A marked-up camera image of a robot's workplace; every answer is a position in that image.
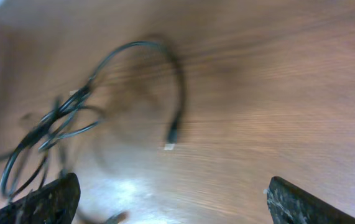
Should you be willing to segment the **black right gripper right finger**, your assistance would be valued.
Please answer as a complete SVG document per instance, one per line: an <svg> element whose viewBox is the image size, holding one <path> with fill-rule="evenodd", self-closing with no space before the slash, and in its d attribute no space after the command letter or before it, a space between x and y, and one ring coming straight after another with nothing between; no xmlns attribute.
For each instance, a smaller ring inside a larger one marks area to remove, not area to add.
<svg viewBox="0 0 355 224"><path fill-rule="evenodd" d="M274 176L266 189L267 206L276 224L355 224L355 218Z"/></svg>

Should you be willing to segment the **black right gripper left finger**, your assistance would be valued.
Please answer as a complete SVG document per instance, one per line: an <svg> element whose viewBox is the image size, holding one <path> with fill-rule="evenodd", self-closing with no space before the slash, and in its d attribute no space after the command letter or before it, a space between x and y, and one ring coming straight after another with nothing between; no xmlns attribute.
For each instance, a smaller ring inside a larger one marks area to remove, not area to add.
<svg viewBox="0 0 355 224"><path fill-rule="evenodd" d="M0 209L0 224L71 224L80 195L78 177L69 173Z"/></svg>

